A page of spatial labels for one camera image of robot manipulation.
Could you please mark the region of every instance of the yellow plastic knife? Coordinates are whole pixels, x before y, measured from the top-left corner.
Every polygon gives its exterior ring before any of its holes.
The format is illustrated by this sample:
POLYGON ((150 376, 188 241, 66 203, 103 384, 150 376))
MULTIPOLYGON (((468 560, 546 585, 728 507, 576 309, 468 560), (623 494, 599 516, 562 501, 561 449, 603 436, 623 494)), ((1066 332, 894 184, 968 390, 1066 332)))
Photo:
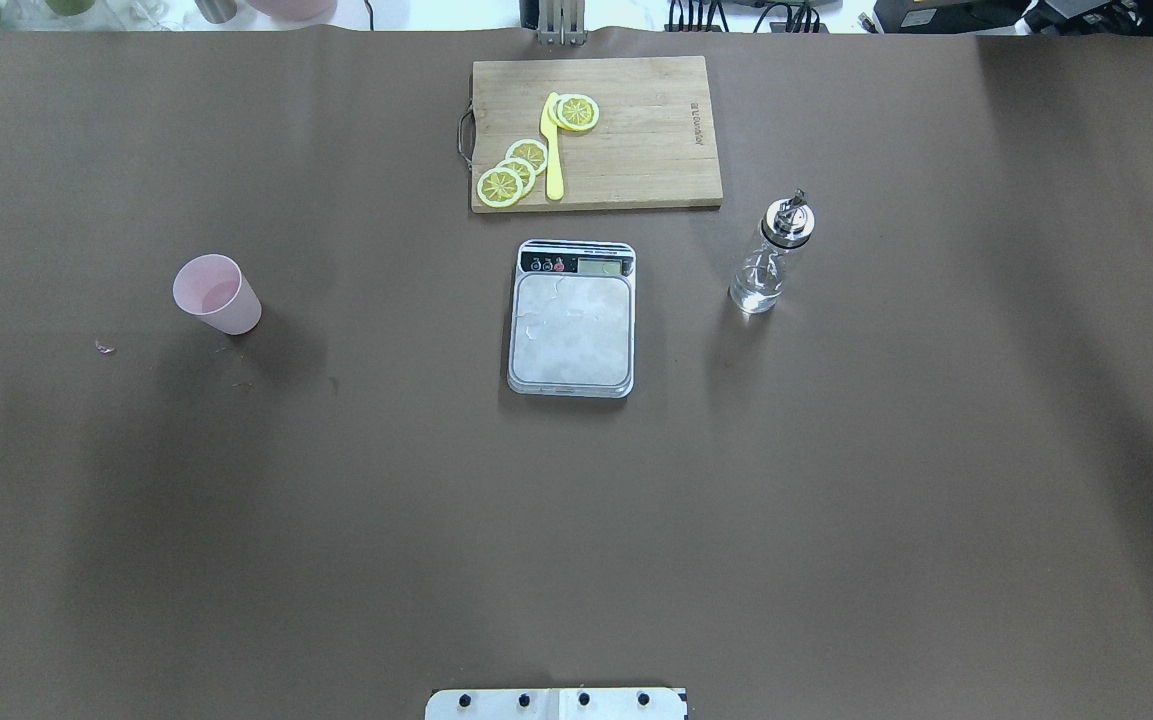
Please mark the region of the yellow plastic knife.
POLYGON ((549 165, 545 168, 545 197, 563 200, 563 166, 558 160, 558 126, 553 123, 549 110, 558 100, 557 92, 550 92, 545 105, 540 110, 540 135, 549 143, 549 165))

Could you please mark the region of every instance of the kitchen scale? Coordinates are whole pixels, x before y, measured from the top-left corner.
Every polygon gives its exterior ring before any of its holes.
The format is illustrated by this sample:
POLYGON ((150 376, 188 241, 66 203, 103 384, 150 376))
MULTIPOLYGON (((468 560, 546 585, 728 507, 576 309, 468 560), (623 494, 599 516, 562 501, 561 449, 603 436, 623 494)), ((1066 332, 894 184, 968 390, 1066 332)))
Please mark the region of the kitchen scale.
POLYGON ((624 242, 518 246, 508 387, 525 395, 625 397, 634 388, 634 273, 624 242))

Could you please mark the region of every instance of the metal handle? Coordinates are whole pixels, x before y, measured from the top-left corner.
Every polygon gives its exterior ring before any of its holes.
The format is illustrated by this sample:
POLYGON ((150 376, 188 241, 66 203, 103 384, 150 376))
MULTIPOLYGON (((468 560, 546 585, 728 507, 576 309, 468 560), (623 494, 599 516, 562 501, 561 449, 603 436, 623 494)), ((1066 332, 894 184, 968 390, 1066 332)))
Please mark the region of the metal handle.
MULTIPOLYGON (((470 104, 468 104, 468 106, 466 106, 465 114, 461 114, 461 122, 455 123, 455 150, 458 151, 458 153, 461 155, 461 158, 465 160, 465 167, 473 170, 474 168, 474 160, 472 160, 470 156, 468 156, 466 152, 474 152, 474 143, 470 142, 470 149, 468 149, 468 151, 465 150, 465 120, 466 119, 474 119, 474 102, 473 100, 470 100, 470 104)), ((472 138, 474 138, 474 137, 477 136, 477 126, 475 126, 475 123, 470 123, 470 126, 474 126, 474 129, 475 129, 475 136, 470 136, 470 140, 472 140, 472 138)))

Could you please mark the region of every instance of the metal cap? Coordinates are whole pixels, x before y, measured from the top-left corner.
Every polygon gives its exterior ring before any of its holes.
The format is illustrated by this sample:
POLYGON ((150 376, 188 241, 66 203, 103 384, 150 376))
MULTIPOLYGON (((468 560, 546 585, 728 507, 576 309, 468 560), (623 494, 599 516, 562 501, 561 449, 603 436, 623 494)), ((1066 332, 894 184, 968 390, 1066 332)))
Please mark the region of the metal cap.
POLYGON ((801 187, 793 197, 773 202, 763 217, 763 237, 786 250, 804 247, 812 240, 814 228, 815 213, 808 205, 808 193, 801 187))

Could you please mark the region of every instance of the lemon slice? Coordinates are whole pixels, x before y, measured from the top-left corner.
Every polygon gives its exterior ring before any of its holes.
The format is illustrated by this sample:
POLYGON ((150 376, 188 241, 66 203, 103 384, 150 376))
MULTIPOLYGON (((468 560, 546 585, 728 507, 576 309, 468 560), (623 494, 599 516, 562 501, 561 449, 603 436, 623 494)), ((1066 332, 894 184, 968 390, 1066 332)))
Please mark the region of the lemon slice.
POLYGON ((513 143, 513 145, 508 147, 508 150, 504 151, 504 156, 506 158, 522 158, 529 162, 536 174, 545 172, 545 165, 549 164, 549 150, 545 143, 532 140, 530 137, 525 137, 513 143))
POLYGON ((506 158, 499 160, 497 167, 511 168, 518 173, 518 177, 522 178, 522 195, 518 196, 520 198, 526 197, 527 193, 532 192, 532 187, 536 183, 536 170, 532 167, 528 160, 522 158, 506 158))
POLYGON ((598 103, 589 95, 559 95, 553 103, 553 122, 571 132, 588 132, 598 123, 598 103))
POLYGON ((511 168, 490 168, 478 179, 478 200, 488 208, 508 208, 522 197, 522 178, 511 168))

